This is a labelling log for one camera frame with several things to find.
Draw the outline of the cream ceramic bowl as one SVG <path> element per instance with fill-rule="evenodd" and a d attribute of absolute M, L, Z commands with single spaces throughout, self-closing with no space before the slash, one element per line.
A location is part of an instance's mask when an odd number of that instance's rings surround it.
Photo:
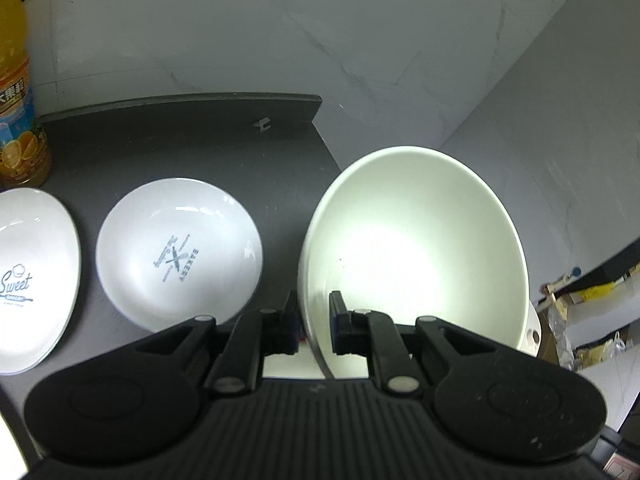
<path fill-rule="evenodd" d="M 308 346 L 329 378 L 366 376 L 331 344 L 329 296 L 411 325 L 422 315 L 533 356 L 537 330 L 518 231 L 490 186 L 462 162 L 417 146 L 353 162 L 312 214 L 297 291 Z"/>

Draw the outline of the white sweet print plate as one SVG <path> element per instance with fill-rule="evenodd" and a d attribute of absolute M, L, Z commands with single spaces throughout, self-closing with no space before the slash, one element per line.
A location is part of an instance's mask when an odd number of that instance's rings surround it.
<path fill-rule="evenodd" d="M 81 251 L 75 223 L 38 188 L 1 194 L 1 374 L 43 361 L 61 340 L 77 299 Z"/>

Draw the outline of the white bakery print plate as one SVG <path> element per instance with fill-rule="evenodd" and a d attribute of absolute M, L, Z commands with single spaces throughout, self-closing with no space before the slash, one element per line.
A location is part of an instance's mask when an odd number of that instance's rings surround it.
<path fill-rule="evenodd" d="M 263 268 L 250 214 L 200 180 L 167 178 L 135 188 L 111 209 L 96 239 L 105 295 L 151 332 L 201 315 L 231 320 L 254 296 Z"/>

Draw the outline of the orange juice bottle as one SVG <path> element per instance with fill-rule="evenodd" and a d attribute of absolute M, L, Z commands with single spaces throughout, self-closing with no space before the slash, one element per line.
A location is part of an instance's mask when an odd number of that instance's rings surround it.
<path fill-rule="evenodd" d="M 38 188 L 52 155 L 35 110 L 22 0 L 1 0 L 1 186 Z"/>

